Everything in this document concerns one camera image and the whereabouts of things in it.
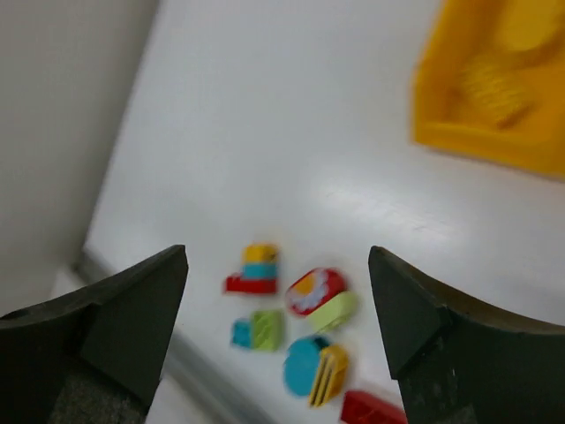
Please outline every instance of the blue block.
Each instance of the blue block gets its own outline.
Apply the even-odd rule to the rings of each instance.
[[[328,346],[324,337],[300,338],[290,345],[284,361],[284,384],[290,393],[298,397],[310,395],[320,364],[320,352]]]
[[[245,280],[272,280],[276,278],[276,264],[254,262],[243,266],[241,277]]]
[[[251,349],[251,322],[249,320],[237,320],[233,323],[231,343],[245,349]]]

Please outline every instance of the yellow tray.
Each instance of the yellow tray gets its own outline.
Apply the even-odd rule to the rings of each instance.
[[[494,124],[461,91],[462,73],[469,62],[484,51],[497,51],[495,41],[508,16],[509,1],[524,2],[445,2],[418,64],[413,92],[413,136],[416,142],[433,148],[563,177],[565,49],[561,44],[562,34],[555,37],[559,42],[551,46],[551,54],[538,55],[541,58],[533,64],[511,65],[512,76],[531,96],[531,107],[511,125]],[[532,2],[543,5],[551,0]]]

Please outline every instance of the light green block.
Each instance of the light green block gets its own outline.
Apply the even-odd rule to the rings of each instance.
[[[349,320],[357,307],[355,293],[344,291],[309,314],[307,319],[315,332],[330,331]]]
[[[283,313],[280,310],[254,312],[251,332],[253,349],[276,351],[283,342]]]

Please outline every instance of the white tabletop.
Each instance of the white tabletop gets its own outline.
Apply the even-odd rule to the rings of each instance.
[[[164,0],[87,248],[120,270],[174,243],[178,329],[281,423],[336,422],[283,387],[284,351],[230,347],[277,299],[222,295],[241,249],[272,241],[281,286],[337,266],[362,298],[333,335],[349,387],[398,402],[369,283],[372,245],[499,307],[565,323],[565,185],[410,143],[410,79],[437,2]],[[287,341],[309,334],[287,319]]]

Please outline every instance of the orange plastic container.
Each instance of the orange plastic container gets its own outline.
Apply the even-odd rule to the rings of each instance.
[[[555,0],[447,0],[418,64],[416,142],[565,176],[560,7]],[[538,22],[524,25],[529,19]],[[470,67],[481,55],[502,64],[501,73]]]

